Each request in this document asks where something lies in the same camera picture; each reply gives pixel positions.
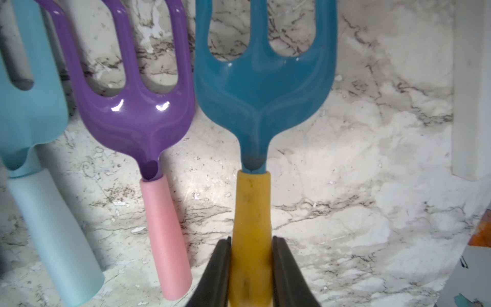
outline light blue handle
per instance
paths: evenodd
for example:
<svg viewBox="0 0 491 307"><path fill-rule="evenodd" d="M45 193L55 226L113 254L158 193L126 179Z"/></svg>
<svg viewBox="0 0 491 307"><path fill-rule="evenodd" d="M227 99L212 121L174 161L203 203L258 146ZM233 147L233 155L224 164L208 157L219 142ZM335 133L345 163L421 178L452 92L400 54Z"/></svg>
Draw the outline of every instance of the light blue handle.
<svg viewBox="0 0 491 307"><path fill-rule="evenodd" d="M102 287L104 274L48 170L7 183L64 303L75 307L90 300Z"/></svg>

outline yellow handle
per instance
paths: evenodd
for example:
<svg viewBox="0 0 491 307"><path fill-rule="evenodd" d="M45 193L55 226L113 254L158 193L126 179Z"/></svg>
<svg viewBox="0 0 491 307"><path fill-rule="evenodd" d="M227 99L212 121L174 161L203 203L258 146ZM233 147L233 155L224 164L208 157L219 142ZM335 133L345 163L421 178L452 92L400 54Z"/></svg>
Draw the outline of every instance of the yellow handle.
<svg viewBox="0 0 491 307"><path fill-rule="evenodd" d="M268 307L273 299L271 174L237 174L230 260L232 307Z"/></svg>

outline plastic handle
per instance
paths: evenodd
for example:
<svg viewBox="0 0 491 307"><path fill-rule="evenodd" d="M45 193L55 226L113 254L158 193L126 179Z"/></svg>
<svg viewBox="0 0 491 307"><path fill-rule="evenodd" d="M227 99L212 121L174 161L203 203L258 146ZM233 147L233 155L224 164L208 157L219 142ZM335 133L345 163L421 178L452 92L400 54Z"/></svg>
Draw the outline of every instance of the plastic handle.
<svg viewBox="0 0 491 307"><path fill-rule="evenodd" d="M232 307L267 307L273 298L271 174L237 174L230 260Z"/></svg>
<svg viewBox="0 0 491 307"><path fill-rule="evenodd" d="M39 257L68 307L90 300L104 274L47 169L8 179Z"/></svg>
<svg viewBox="0 0 491 307"><path fill-rule="evenodd" d="M162 294L175 301L191 287L192 275L169 183L164 175L154 181L142 180L140 187Z"/></svg>

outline orange object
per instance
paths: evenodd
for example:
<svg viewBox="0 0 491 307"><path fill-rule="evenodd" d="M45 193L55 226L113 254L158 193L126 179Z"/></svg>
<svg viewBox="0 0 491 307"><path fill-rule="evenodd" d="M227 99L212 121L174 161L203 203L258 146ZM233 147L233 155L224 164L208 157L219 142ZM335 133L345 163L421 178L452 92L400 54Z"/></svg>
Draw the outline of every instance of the orange object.
<svg viewBox="0 0 491 307"><path fill-rule="evenodd" d="M491 247L491 210L486 210L481 222L476 228L469 245Z"/></svg>

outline pink handle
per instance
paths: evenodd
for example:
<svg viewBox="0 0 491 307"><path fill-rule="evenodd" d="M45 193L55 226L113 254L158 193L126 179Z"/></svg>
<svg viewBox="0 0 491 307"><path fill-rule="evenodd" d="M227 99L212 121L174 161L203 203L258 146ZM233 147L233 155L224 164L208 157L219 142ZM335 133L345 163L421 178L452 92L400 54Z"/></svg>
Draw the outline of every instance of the pink handle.
<svg viewBox="0 0 491 307"><path fill-rule="evenodd" d="M140 187L162 294L175 301L191 287L192 275L169 183L164 175L155 181L142 180Z"/></svg>

